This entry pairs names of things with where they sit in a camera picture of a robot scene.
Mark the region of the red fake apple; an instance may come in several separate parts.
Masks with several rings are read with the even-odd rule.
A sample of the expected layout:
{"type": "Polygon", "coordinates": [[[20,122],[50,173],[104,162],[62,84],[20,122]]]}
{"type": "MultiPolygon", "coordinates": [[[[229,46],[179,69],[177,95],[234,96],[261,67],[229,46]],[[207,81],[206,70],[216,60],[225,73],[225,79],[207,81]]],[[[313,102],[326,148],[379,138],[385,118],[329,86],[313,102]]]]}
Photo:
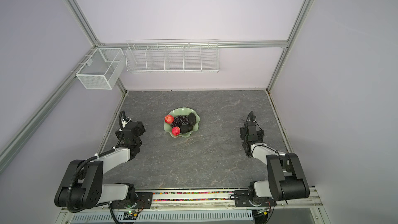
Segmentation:
{"type": "Polygon", "coordinates": [[[171,133],[173,136],[179,136],[179,134],[181,133],[180,127],[173,127],[171,133]]]}
{"type": "Polygon", "coordinates": [[[174,117],[172,115],[166,115],[164,117],[164,121],[168,124],[172,124],[174,122],[174,117]]]}

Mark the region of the dark purple fake grape bunch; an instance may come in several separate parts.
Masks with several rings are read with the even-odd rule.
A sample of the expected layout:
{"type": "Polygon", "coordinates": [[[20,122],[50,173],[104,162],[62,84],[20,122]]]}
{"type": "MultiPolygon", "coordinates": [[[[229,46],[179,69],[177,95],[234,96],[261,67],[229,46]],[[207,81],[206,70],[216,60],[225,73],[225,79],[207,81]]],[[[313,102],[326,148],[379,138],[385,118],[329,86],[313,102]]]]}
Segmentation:
{"type": "Polygon", "coordinates": [[[188,123],[188,115],[179,115],[174,117],[174,122],[171,124],[172,127],[180,127],[182,124],[188,123]]]}

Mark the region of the dark fake avocado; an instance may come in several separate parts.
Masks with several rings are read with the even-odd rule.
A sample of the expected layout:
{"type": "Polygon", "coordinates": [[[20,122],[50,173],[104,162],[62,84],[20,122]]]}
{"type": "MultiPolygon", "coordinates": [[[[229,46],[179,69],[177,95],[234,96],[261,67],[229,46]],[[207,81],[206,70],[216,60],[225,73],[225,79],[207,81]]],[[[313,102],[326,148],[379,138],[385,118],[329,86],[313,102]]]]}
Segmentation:
{"type": "Polygon", "coordinates": [[[193,130],[193,126],[189,124],[182,124],[179,128],[180,128],[180,134],[186,134],[193,130]]]}
{"type": "Polygon", "coordinates": [[[189,125],[190,126],[195,126],[196,122],[197,122],[197,117],[196,117],[195,113],[190,113],[188,115],[188,123],[189,123],[189,125]]]}

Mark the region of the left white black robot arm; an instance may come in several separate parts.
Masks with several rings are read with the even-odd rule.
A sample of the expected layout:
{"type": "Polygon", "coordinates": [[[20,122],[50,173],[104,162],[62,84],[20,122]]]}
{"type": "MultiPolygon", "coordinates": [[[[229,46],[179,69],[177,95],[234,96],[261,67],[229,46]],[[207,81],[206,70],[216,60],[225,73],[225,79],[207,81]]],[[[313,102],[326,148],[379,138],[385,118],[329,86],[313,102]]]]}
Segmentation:
{"type": "Polygon", "coordinates": [[[122,120],[116,146],[89,159],[70,162],[56,192],[55,206],[78,213],[115,201],[127,200],[136,204],[138,196],[133,184],[105,184],[103,176],[136,157],[142,145],[140,136],[144,133],[141,121],[122,120]]]}

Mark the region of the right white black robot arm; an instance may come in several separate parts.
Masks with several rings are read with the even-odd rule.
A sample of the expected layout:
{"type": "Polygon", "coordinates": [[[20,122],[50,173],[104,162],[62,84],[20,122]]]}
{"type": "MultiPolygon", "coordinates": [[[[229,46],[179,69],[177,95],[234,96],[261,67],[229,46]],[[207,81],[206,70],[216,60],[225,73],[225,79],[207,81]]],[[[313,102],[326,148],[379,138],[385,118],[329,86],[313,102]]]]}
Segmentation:
{"type": "Polygon", "coordinates": [[[268,199],[288,201],[309,197],[309,185],[297,154],[281,152],[265,144],[264,130],[255,120],[247,120],[239,136],[246,156],[267,167],[267,179],[251,182],[248,187],[252,203],[259,205],[268,199]]]}

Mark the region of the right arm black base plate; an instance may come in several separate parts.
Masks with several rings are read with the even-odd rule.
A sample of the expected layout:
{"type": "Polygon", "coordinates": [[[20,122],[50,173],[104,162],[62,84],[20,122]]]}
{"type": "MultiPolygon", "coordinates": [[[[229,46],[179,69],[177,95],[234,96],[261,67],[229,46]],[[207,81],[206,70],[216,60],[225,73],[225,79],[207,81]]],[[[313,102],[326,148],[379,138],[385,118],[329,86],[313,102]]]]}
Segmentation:
{"type": "Polygon", "coordinates": [[[277,205],[273,198],[258,197],[249,190],[236,190],[230,196],[236,207],[274,207],[277,205]]]}

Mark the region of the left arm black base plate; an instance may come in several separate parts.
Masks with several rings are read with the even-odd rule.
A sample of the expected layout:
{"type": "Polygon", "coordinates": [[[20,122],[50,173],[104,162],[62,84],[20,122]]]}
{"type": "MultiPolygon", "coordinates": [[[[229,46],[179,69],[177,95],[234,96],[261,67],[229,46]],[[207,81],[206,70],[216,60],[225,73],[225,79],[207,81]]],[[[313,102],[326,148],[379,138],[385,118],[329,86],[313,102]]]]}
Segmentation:
{"type": "Polygon", "coordinates": [[[111,204],[112,209],[149,209],[152,204],[153,192],[136,192],[133,199],[115,201],[111,204]]]}

